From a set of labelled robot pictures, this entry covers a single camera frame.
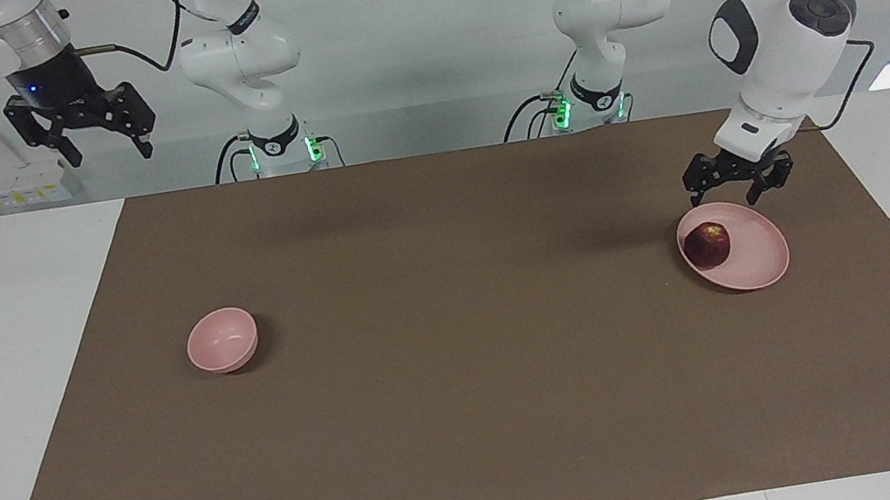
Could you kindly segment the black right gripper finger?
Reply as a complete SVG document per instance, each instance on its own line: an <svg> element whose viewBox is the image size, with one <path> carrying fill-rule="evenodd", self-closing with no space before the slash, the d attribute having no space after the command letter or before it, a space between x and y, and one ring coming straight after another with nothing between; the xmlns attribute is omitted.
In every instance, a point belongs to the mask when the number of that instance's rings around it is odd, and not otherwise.
<svg viewBox="0 0 890 500"><path fill-rule="evenodd" d="M154 153L150 139L156 123L154 110L133 84L119 84L111 89L87 95L95 125L129 138L141 158L149 161Z"/></svg>
<svg viewBox="0 0 890 500"><path fill-rule="evenodd" d="M65 130L70 128L64 109L35 107L27 99L14 94L7 99L3 113L29 147L49 148L59 152L66 165L80 167L80 150L65 136Z"/></svg>

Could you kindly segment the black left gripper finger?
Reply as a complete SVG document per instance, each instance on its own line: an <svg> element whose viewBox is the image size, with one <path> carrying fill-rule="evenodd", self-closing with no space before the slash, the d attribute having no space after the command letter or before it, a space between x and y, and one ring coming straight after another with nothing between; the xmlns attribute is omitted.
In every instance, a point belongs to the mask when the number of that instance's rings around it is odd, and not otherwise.
<svg viewBox="0 0 890 500"><path fill-rule="evenodd" d="M746 204L755 207L765 191L782 188L793 166L793 158L789 154L775 156L757 164L751 163L747 167L751 185L745 196Z"/></svg>
<svg viewBox="0 0 890 500"><path fill-rule="evenodd" d="M687 165L687 169L684 170L682 174L684 188L688 193L689 205L693 206L693 208L700 207L704 196L710 190L722 185L718 166L719 161L717 157L697 153L694 159Z"/></svg>

